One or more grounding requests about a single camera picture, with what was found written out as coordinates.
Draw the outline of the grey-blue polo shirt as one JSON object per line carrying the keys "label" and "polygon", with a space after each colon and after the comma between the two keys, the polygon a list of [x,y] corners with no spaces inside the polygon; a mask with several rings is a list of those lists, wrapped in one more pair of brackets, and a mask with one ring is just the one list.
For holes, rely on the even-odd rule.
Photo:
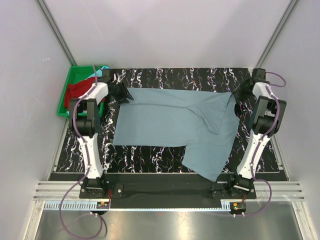
{"label": "grey-blue polo shirt", "polygon": [[239,118],[230,92],[130,88],[120,106],[115,146],[184,147],[182,164],[216,181],[233,148]]}

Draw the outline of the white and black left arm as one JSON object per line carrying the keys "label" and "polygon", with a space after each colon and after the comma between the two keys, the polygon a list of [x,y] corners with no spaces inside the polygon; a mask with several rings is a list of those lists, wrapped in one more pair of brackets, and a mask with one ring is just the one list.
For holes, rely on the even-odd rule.
{"label": "white and black left arm", "polygon": [[112,96],[119,104],[128,104],[134,98],[117,74],[110,68],[101,68],[94,75],[67,87],[66,107],[69,111],[69,126],[76,134],[84,161],[84,176],[78,181],[80,197],[110,198],[112,189],[108,187],[100,161],[98,136],[102,133],[98,105]]}

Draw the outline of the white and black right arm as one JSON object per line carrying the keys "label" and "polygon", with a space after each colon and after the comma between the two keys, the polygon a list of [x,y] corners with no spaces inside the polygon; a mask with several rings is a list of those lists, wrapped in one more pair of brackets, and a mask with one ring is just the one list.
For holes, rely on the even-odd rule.
{"label": "white and black right arm", "polygon": [[249,120],[250,138],[244,156],[227,183],[226,192],[231,198],[240,199],[254,190],[259,160],[271,137],[279,131],[287,106],[273,93],[266,74],[263,68],[253,69],[251,77],[232,93],[237,108],[252,96],[256,104]]}

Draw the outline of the light blue t shirt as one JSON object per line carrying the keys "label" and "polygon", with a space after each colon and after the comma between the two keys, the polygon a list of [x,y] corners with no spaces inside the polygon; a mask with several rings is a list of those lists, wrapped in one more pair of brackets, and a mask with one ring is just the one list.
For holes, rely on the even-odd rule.
{"label": "light blue t shirt", "polygon": [[[109,67],[105,65],[105,66],[102,66],[100,69],[96,70],[96,75],[98,78],[102,76],[102,70],[104,70],[104,69],[109,69]],[[94,78],[94,77],[95,77],[95,73],[92,73],[91,75],[89,75],[85,79]]]}

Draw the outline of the green plastic tray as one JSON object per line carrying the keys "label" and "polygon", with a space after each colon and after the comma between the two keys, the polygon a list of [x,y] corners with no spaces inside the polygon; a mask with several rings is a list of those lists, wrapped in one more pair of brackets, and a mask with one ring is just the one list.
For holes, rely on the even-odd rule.
{"label": "green plastic tray", "polygon": [[95,73],[92,66],[72,66],[66,77],[57,115],[68,119],[70,116],[69,103],[71,99],[85,94],[95,82]]}

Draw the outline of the red t shirt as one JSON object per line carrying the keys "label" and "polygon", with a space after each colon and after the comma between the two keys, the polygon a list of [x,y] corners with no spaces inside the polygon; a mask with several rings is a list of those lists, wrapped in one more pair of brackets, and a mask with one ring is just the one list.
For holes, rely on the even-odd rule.
{"label": "red t shirt", "polygon": [[74,84],[68,84],[64,94],[63,106],[69,110],[70,100],[84,95],[92,87],[93,83],[95,83],[94,77],[84,79]]}

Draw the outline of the left connector box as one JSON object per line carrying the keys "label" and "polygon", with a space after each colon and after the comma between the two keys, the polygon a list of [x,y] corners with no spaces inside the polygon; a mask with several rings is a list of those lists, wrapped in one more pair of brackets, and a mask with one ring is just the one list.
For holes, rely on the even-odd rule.
{"label": "left connector box", "polygon": [[110,202],[108,201],[98,201],[96,204],[96,209],[109,209]]}

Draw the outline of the connector box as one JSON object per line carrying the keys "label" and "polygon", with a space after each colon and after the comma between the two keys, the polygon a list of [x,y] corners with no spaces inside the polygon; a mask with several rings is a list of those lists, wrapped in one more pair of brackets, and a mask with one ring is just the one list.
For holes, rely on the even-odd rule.
{"label": "connector box", "polygon": [[96,204],[96,209],[109,209],[110,202],[108,201],[98,201]]}
{"label": "connector box", "polygon": [[233,202],[231,204],[231,209],[234,211],[245,211],[247,208],[247,205],[245,202]]}

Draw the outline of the right connector box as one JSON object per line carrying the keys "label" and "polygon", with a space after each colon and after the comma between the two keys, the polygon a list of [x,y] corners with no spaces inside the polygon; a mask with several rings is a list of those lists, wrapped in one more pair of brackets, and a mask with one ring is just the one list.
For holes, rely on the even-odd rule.
{"label": "right connector box", "polygon": [[247,208],[247,205],[245,202],[233,202],[231,204],[231,209],[234,211],[245,211]]}

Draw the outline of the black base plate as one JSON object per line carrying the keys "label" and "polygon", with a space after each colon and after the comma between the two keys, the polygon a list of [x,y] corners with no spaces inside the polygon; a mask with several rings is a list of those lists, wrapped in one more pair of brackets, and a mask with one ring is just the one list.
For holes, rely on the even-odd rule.
{"label": "black base plate", "polygon": [[[112,189],[111,202],[125,206],[152,205],[155,207],[213,207],[221,200],[239,200],[227,193],[230,173],[222,173],[210,181],[196,173],[107,173],[104,175]],[[246,194],[255,199],[255,189]],[[81,199],[108,199],[84,197]]]}

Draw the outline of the left aluminium corner post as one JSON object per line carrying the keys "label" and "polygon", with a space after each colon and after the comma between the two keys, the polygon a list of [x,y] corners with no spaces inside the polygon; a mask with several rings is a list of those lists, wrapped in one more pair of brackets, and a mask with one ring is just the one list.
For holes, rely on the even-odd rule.
{"label": "left aluminium corner post", "polygon": [[40,11],[42,12],[46,22],[48,23],[53,35],[55,36],[59,46],[61,47],[64,55],[66,56],[68,62],[71,66],[77,66],[77,62],[71,53],[70,48],[67,45],[67,42],[65,41],[47,3],[45,0],[35,0],[36,4],[38,5]]}

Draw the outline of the aluminium corner post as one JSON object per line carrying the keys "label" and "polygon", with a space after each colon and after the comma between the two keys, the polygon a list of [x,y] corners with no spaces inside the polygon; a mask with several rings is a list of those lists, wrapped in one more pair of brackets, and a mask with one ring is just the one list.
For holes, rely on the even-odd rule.
{"label": "aluminium corner post", "polygon": [[71,66],[77,66],[77,62],[71,53],[70,48],[67,45],[67,42],[65,41],[47,3],[45,0],[35,0],[36,4],[38,5],[40,11],[42,12],[46,22],[48,23],[53,35],[55,36],[59,46],[61,47],[64,55],[66,56],[68,62]]}
{"label": "aluminium corner post", "polygon": [[285,11],[283,12],[277,26],[275,27],[254,68],[262,67],[263,63],[266,61],[266,58],[268,57],[269,53],[271,52],[272,48],[274,47],[275,43],[277,42],[278,38],[280,37],[282,31],[284,30],[286,24],[288,23],[291,15],[295,11],[299,3],[300,0],[289,1]]}

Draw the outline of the right aluminium corner post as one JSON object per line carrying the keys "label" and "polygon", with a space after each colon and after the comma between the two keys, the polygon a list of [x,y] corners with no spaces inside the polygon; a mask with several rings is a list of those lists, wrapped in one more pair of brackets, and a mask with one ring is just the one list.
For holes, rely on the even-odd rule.
{"label": "right aluminium corner post", "polygon": [[254,68],[262,67],[263,63],[266,61],[266,58],[268,57],[269,53],[271,52],[272,48],[274,47],[275,43],[277,42],[278,38],[280,37],[282,31],[284,30],[286,24],[288,23],[291,15],[295,11],[299,3],[300,0],[289,1],[285,11],[283,12],[277,26],[275,27]]}

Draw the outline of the aluminium front rail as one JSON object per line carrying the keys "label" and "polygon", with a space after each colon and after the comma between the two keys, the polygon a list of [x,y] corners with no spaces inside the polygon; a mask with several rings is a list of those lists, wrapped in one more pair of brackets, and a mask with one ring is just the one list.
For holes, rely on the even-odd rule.
{"label": "aluminium front rail", "polygon": [[[315,227],[305,203],[305,198],[300,184],[297,181],[256,181],[253,184],[255,199],[244,199],[246,203],[266,202],[289,202],[293,206],[293,211],[297,219],[298,227],[303,239],[318,239]],[[42,212],[46,201],[106,201],[111,203],[111,199],[91,199],[80,198],[81,186],[73,181],[40,181],[36,187],[33,197],[35,205]],[[220,202],[238,203],[242,200],[222,199]]]}

